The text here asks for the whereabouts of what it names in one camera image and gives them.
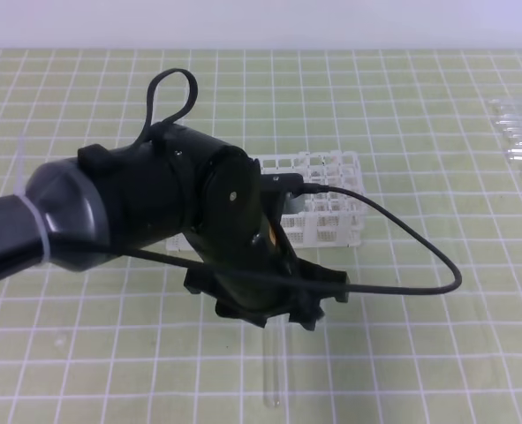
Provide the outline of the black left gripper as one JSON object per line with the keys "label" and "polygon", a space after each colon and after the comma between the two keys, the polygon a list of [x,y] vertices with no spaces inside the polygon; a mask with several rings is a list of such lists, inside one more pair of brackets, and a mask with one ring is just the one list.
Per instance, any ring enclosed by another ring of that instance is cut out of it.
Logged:
{"label": "black left gripper", "polygon": [[216,299],[216,314],[265,327],[268,319],[289,321],[313,330],[323,316],[321,301],[348,301],[344,271],[300,259],[272,232],[262,210],[207,212],[200,225],[184,232],[186,240],[209,267],[238,271],[238,276],[212,270],[189,271],[184,286]]}

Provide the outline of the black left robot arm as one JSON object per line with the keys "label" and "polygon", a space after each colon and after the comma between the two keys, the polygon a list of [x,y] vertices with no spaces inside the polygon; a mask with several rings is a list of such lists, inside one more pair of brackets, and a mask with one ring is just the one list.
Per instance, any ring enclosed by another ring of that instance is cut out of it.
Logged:
{"label": "black left robot arm", "polygon": [[348,276],[300,259],[280,219],[303,178],[265,175],[242,149],[182,125],[137,147],[81,148],[0,197],[0,281],[43,262],[81,272],[183,235],[205,262],[185,288],[216,313],[313,329],[321,301],[346,302]]}

